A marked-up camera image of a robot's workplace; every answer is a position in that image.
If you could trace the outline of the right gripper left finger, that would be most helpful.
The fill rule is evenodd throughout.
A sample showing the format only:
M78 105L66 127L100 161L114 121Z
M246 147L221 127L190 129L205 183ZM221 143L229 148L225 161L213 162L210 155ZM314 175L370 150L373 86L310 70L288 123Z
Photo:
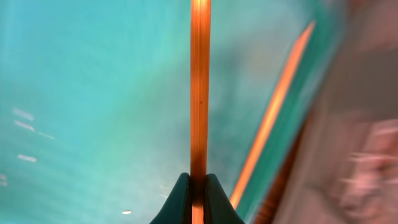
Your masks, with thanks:
M160 212L150 224L189 224L192 222L192 194L190 176L182 173Z

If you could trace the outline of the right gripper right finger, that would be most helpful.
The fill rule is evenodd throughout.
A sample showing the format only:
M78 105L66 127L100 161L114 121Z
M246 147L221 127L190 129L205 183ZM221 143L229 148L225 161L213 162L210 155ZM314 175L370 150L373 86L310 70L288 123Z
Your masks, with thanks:
M204 196L205 224L244 224L215 174L206 176Z

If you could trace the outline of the wooden chopstick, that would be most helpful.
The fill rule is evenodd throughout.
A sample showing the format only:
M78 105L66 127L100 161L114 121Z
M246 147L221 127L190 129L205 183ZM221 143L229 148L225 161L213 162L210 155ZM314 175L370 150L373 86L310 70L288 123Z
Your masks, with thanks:
M190 177L192 223L205 222L204 185L208 144L211 0L191 1Z
M295 72L298 69L301 58L310 41L312 32L316 26L316 21L311 21L308 26L299 35L294 42L292 49L287 57L282 72L279 77L267 109L264 113L258 132L254 138L253 144L243 165L241 174L237 180L236 186L230 198L231 205L236 209L248 185L249 179L254 172L256 164L261 156L262 150L271 134L277 117L280 113L285 97L289 92L290 85L294 79Z

